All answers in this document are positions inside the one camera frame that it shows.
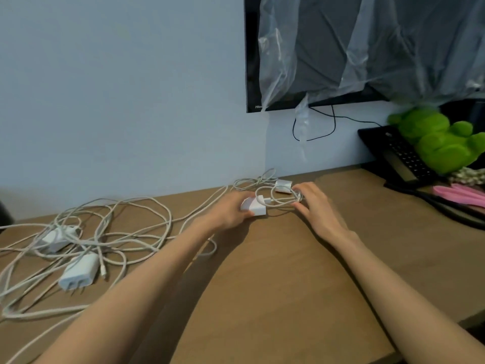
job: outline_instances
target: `tv screen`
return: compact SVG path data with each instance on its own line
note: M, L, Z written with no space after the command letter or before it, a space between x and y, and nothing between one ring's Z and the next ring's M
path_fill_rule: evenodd
M258 48L258 28L259 28L259 5L261 0L245 0L245 27L246 27L246 107L247 112L259 112L261 111L261 91L259 90L259 48ZM360 0L355 0L355 13L354 18L349 20L349 25L353 27L355 23L355 18L358 14L358 8L360 6ZM345 0L342 4L342 11L345 11L345 15L349 15L349 5L348 0ZM312 28L312 26L306 26L305 24L299 25L302 29ZM338 46L333 46L332 42L334 38L329 37L325 40L321 34L316 35L314 38L318 38L319 44L325 44L322 46L319 53L321 53L327 61L322 59L322 63L326 63L328 69L335 71L336 74L340 74L339 69L343 69L340 65L345 64L344 58L333 58L337 53L340 53ZM308 74L305 71L305 66L300 63L300 70L297 68L297 75L295 81L289 91L278 101L270 105L268 110L277 109L294 109L306 94L306 91L300 89L301 85L307 83L307 79L304 76ZM311 106L325 106L325 105L339 105L344 103L355 103L355 102L367 102L367 101L379 101L387 100L383 95L374 90L369 85L365 85L364 89L359 92L348 93L342 96L332 97L323 101L314 102Z

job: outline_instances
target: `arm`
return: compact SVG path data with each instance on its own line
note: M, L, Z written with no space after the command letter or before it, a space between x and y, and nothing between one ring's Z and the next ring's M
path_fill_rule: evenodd
M215 232L252 216L239 207L252 192L231 192L191 226L126 276L74 321L37 364L128 362L173 287Z
M368 250L314 183L299 184L294 189L305 196L308 208L300 203L294 203L294 207L342 255L406 361L485 362L485 347Z

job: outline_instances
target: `person's left hand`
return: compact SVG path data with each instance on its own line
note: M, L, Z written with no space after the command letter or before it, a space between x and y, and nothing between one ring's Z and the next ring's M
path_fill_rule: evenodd
M254 192L232 191L224 195L207 212L205 217L214 222L219 230L230 229L238 226L245 219L254 216L252 211L241 211L240 207L246 198L254 197Z

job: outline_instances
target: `tangled cable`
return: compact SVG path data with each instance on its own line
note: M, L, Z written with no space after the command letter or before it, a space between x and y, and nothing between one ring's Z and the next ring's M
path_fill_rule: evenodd
M264 203L266 207L270 208L278 208L293 203L295 201L301 201L302 195L299 192L295 192L293 189L288 187L287 191L292 194L292 197L287 198L277 198L275 195L275 191L277 191L276 181L278 180L275 176L276 171L274 169L269 169L263 175L257 178L242 178L236 180L232 187L223 186L216 190L206 201L204 201L201 205L197 208L192 210L190 213L186 214L184 217L174 219L172 216L172 212L168 207L166 207L161 202L157 201L155 198L151 197L141 197L141 198L130 198L125 200L113 200L107 198L99 198L95 199L94 201L87 202L82 204L79 207L68 209L64 212L59 213L55 216L54 220L48 224L34 224L34 223L27 223L27 224L15 224L10 226L2 226L0 229L8 229L13 227L28 227L28 226L41 226L43 229L40 232L33 233L27 237L18 240L7 247L0 248L1 252L17 252L18 255L0 272L0 306L2 307L2 317L5 319L33 319L33 318L43 318L49 317L58 314L64 313L73 313L71 316L64 318L60 322L56 323L55 325L51 326L49 329L44 331L42 334L34 338L31 342L25 345L19 352L17 352L8 362L7 364L11 364L18 358L27 348L29 348L32 344L37 342L39 339L44 337L46 334L54 330L56 327L68 322L71 319L78 317L84 309L88 307L88 305L77 305L71 307L64 307L64 308L54 308L54 309L47 309L37 312L28 312L36 303L38 303L47 292L49 292L52 288L56 286L58 283L59 278L53 281L47 288L45 288L38 296L36 296L33 301L25 307L20 309L15 309L19 302L28 294L30 293L35 287L39 286L40 283L45 281L45 279L55 273L56 271L64 270L69 264L76 263L81 259L81 257L87 253L95 253L98 255L98 259L100 262L100 275L102 277L106 277L107 275L107 265L115 265L121 266L121 271L119 272L118 276L114 279L113 283L109 288L112 288L116 285L125 275L126 269L129 265L136 264L142 262L156 252L158 252L169 240L175 239L181 232L184 231L188 223L197 215L204 212L207 208L209 208L212 204L217 202L225 193L232 190L233 188L236 190L249 190L255 189L256 195L262 189L269 189L270 190L270 198L266 200L271 200L275 204L267 204ZM136 202L142 200L149 200L154 202L156 205L162 208L164 211L156 211L151 207L137 204ZM112 205L94 205L93 203L104 201L104 202L112 202ZM108 227L110 226L113 218L114 218L114 211L120 205L128 205L132 207L139 207L142 209L149 210L156 216L158 216L161 221L155 225L144 227L140 230L135 232L107 232ZM102 209L106 209L106 214L101 214L100 212L95 212L92 210L92 207L101 207ZM89 238L82 238L83 237L83 221L80 216L82 215L89 215L94 216L100 219L98 226L94 230L94 234L92 237ZM183 221L180 231L175 236L169 236L172 226L176 222ZM77 234L72 235L70 233L65 232L65 226L75 226L77 229ZM150 232L154 229L164 227L164 231L162 235L153 235ZM41 244L41 239L50 231L58 230L61 232L62 237L69 241L69 244L60 252L57 253L50 253L45 251L45 245ZM108 241L108 238L115 238L112 241ZM147 243L142 239L153 239L153 243ZM31 240L27 246L21 246L22 243ZM209 242L213 244L213 249L208 253L199 253L199 256L210 256L217 250L217 244L211 238L208 239ZM135 243L138 246L136 247L126 247L124 246L127 243ZM127 253L136 252L136 251L146 251L147 255L140 257L136 260L129 260L127 257ZM121 257L121 262L116 261L110 256L112 254L117 254ZM21 258L25 257L26 255L35 255L40 257L44 260L49 261L50 263L39 269L38 271L34 272L24 280L10 286L12 275L15 270L15 266L21 260ZM6 304L3 304L3 300L7 298L7 296L19 289L24 289L24 291L15 299L9 301Z

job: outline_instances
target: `person's right hand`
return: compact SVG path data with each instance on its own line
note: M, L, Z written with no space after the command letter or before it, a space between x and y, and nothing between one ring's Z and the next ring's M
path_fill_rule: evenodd
M293 207L310 222L319 237L334 246L342 240L358 240L357 234L347 228L342 216L332 207L328 197L315 183L297 184L293 189L300 190L308 208L299 202L293 203Z

